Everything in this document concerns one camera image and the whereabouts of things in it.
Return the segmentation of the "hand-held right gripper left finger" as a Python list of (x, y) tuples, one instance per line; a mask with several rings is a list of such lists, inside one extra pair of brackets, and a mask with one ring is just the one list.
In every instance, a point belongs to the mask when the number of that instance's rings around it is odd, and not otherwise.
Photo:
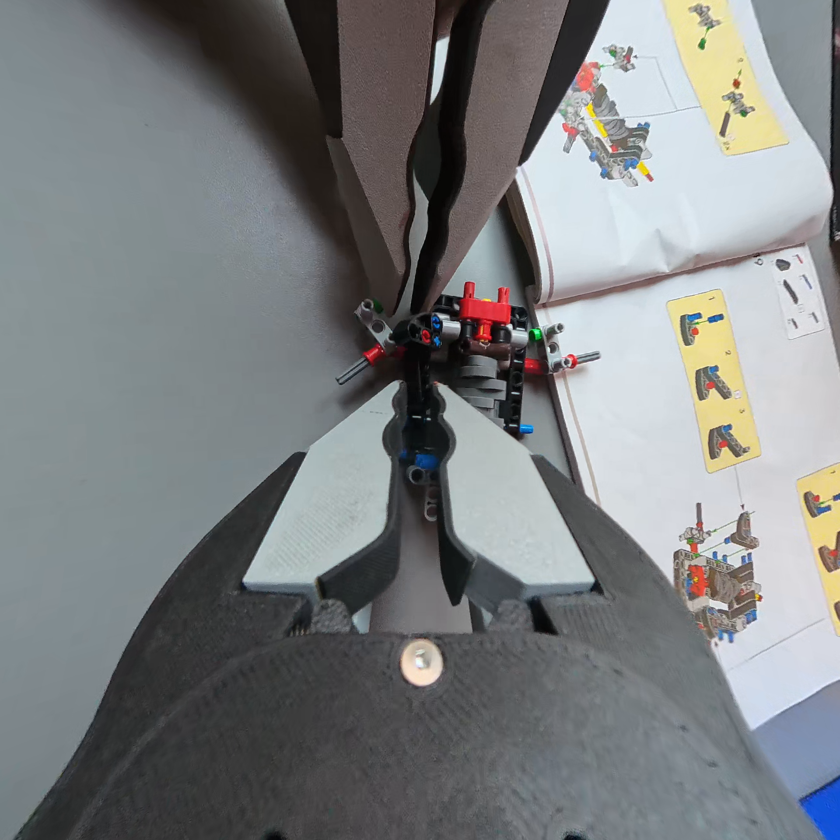
[(243, 586), (365, 609), (400, 563), (404, 384), (387, 385), (305, 454)]

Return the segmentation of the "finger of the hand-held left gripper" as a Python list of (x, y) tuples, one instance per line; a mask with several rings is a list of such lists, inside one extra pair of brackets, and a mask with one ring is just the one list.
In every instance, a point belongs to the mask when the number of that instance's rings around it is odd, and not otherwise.
[(328, 140), (369, 292), (387, 314), (411, 274), (413, 159), (434, 52), (457, 2), (326, 2), (335, 13), (341, 127)]
[(570, 2), (458, 2), (448, 31), (437, 120), (421, 151), (435, 177), (417, 175), (428, 199), (411, 312), (446, 287), (508, 189), (564, 30)]

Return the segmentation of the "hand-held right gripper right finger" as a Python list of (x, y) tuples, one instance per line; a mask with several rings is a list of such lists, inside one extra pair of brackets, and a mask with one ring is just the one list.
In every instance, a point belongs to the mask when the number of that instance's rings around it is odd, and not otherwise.
[(453, 605), (588, 592), (595, 576), (529, 450), (436, 385), (440, 570)]

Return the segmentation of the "black lego frame assembly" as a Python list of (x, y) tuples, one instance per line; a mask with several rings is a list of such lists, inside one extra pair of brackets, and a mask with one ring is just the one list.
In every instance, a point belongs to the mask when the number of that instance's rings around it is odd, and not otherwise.
[(597, 350), (562, 351), (561, 322), (530, 328), (526, 309), (511, 304), (508, 287), (500, 287), (497, 297), (488, 299), (477, 296), (476, 285), (467, 281), (460, 295), (442, 295), (421, 313), (426, 312), (435, 312), (444, 321), (440, 350), (396, 347), (391, 333), (400, 321), (389, 323), (378, 300), (363, 299), (354, 316), (368, 333), (370, 347), (335, 381), (346, 385), (381, 362), (399, 361), (409, 395), (406, 442), (400, 459), (409, 482), (426, 487), (425, 518), (437, 524), (438, 468), (446, 444), (438, 426), (434, 387), (447, 385), (521, 444), (533, 431), (522, 421), (527, 379), (575, 371), (602, 355)]

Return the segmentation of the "small black lego subassembly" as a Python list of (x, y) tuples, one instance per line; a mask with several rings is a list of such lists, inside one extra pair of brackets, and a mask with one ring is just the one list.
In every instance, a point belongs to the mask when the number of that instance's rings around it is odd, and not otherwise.
[(412, 316), (395, 325), (391, 341), (397, 347), (416, 345), (426, 350), (440, 350), (444, 344), (444, 321), (435, 312)]

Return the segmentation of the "white instruction booklet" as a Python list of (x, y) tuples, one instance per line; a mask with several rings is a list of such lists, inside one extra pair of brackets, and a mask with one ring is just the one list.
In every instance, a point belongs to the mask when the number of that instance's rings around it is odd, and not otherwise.
[(753, 2), (610, 2), (509, 193), (574, 477), (756, 728), (838, 681), (829, 174)]

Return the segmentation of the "blue plastic bin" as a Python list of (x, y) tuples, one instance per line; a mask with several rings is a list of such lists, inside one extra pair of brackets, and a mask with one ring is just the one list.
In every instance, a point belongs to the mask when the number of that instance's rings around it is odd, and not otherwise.
[(839, 779), (802, 797), (800, 805), (825, 839), (839, 839)]

